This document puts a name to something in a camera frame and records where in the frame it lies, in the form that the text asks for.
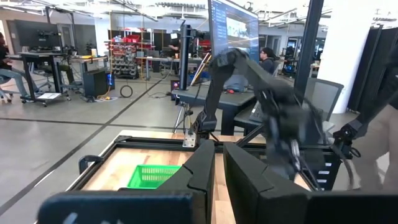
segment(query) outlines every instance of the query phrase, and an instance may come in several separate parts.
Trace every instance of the tripod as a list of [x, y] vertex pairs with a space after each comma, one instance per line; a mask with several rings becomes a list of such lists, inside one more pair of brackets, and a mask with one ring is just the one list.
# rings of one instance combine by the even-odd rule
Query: tripod
[[179, 106], [180, 106], [180, 111], [178, 112], [177, 119], [175, 120], [174, 128], [172, 131], [173, 134], [177, 131], [177, 128], [180, 126], [180, 124], [182, 122], [183, 122], [183, 132], [185, 133], [185, 118], [186, 117], [188, 117], [188, 123], [189, 123], [188, 128], [192, 125], [191, 124], [191, 115], [193, 113], [192, 113], [192, 111], [189, 110], [189, 104], [180, 101]]

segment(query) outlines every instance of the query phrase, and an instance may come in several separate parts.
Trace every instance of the green plastic basket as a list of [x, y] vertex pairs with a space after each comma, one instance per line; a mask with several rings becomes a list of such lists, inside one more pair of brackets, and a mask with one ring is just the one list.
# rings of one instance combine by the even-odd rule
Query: green plastic basket
[[128, 188], [156, 189], [173, 176], [181, 166], [138, 165], [131, 176]]

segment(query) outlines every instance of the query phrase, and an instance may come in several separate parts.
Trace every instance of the gray floor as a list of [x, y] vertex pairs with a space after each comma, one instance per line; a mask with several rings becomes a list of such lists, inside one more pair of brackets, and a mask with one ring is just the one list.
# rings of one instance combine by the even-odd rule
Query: gray floor
[[[59, 100], [47, 108], [17, 99], [1, 102], [0, 223], [33, 223], [43, 200], [65, 190], [78, 177], [79, 158], [99, 154], [121, 130], [171, 132], [178, 107], [169, 97], [150, 98], [143, 93], [151, 87], [149, 94], [169, 91], [170, 79], [175, 77], [156, 85], [160, 76], [152, 76], [147, 86], [143, 80], [118, 80], [111, 95], [118, 96], [122, 85], [131, 86], [134, 93], [110, 102], [85, 103], [73, 93], [71, 101]], [[40, 83], [43, 78], [34, 76], [34, 80]], [[13, 82], [2, 88], [16, 90]], [[193, 110], [194, 118], [201, 108]], [[216, 115], [221, 121], [221, 111]], [[354, 117], [336, 114], [331, 122], [339, 129]], [[348, 182], [343, 166], [340, 171], [336, 190], [345, 189]]]

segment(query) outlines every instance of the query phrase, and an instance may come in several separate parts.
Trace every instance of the ceiling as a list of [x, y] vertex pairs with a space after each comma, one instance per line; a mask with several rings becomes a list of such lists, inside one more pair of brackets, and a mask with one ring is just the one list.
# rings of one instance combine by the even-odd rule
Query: ceiling
[[[250, 6], [258, 13], [260, 26], [283, 27], [287, 24], [304, 24], [309, 0], [234, 0], [241, 6]], [[327, 27], [332, 0], [325, 0], [322, 27]], [[45, 15], [45, 7], [51, 10], [67, 11], [91, 17], [107, 17], [110, 12], [121, 14], [142, 14], [153, 21], [173, 16], [179, 18], [207, 18], [208, 0], [0, 0], [5, 10]], [[397, 24], [398, 1], [378, 0], [374, 24]]]

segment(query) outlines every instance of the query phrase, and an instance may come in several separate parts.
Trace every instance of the person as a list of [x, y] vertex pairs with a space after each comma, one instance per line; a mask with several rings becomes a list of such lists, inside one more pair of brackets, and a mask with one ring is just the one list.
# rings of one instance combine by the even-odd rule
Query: person
[[[8, 48], [5, 46], [5, 44], [6, 41], [4, 40], [4, 36], [0, 32], [0, 75], [15, 79], [15, 83], [21, 96], [29, 97], [29, 94], [26, 92], [26, 89], [24, 87], [24, 81], [22, 79], [22, 77], [25, 77], [25, 72], [17, 70], [9, 65], [9, 63], [12, 63], [12, 60], [6, 57], [6, 55], [8, 54]], [[36, 84], [32, 82], [32, 85], [34, 91], [38, 93], [39, 89], [37, 88]]]
[[[172, 49], [173, 55], [179, 54], [181, 49], [181, 39], [180, 38], [173, 39], [169, 44], [169, 47]], [[180, 62], [173, 62], [173, 70], [175, 75], [178, 75], [179, 67], [180, 67]]]
[[173, 53], [179, 54], [181, 48], [181, 39], [173, 39], [169, 44], [169, 47], [173, 50]]
[[[366, 134], [355, 139], [352, 145], [361, 153], [361, 157], [353, 158], [353, 164], [360, 178], [359, 190], [363, 191], [398, 190], [398, 45], [389, 56], [387, 68], [389, 82], [379, 99], [388, 100], [376, 102], [385, 106], [369, 122]], [[382, 184], [376, 161], [388, 152], [389, 167]]]
[[263, 49], [261, 49], [260, 59], [262, 60], [262, 62], [260, 63], [260, 66], [262, 67], [262, 69], [264, 69], [265, 71], [267, 71], [268, 73], [270, 73], [272, 75], [275, 70], [274, 51], [272, 49], [270, 49], [269, 47], [264, 47]]

